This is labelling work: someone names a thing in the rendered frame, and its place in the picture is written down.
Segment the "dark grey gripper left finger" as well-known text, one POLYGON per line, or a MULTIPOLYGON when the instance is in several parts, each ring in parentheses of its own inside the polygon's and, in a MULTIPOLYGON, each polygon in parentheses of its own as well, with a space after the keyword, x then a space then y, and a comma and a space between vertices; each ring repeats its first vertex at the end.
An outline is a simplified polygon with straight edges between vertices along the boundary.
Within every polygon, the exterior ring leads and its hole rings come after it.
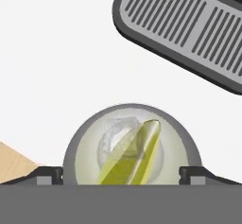
POLYGON ((3 185, 63 185, 61 166, 39 166, 27 176, 3 182, 3 185))

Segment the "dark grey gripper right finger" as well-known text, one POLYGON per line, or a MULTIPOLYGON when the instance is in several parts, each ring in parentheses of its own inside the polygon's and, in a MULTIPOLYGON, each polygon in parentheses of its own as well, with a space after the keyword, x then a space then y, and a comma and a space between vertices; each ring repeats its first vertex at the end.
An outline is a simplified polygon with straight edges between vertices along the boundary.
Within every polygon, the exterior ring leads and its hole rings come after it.
POLYGON ((239 182, 231 181, 214 175, 203 166, 181 166, 179 170, 180 185, 239 185, 239 182))

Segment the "clear ice cube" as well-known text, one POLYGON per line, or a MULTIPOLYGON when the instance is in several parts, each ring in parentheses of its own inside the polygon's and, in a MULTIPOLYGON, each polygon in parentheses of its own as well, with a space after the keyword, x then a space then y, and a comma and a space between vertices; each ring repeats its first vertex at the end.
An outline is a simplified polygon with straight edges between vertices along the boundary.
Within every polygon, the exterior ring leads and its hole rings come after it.
POLYGON ((141 122, 136 117, 111 118, 98 143, 97 162, 102 167, 118 142, 131 130, 139 128, 141 122))

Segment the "light wooden board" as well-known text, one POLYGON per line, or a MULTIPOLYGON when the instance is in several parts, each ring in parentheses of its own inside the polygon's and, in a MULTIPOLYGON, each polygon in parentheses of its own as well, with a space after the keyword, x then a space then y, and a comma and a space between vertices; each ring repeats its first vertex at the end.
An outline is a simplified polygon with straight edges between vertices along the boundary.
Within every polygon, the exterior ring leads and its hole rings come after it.
POLYGON ((42 165, 0 142, 0 184, 26 177, 38 167, 42 165))

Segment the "grey slotted appliance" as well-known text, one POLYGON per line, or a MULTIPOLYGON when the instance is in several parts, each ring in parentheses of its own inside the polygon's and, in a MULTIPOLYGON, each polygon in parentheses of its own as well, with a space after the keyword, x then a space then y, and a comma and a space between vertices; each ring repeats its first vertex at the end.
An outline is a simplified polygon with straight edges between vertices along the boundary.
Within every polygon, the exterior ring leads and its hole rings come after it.
POLYGON ((242 95, 242 0, 114 0, 128 40, 242 95))

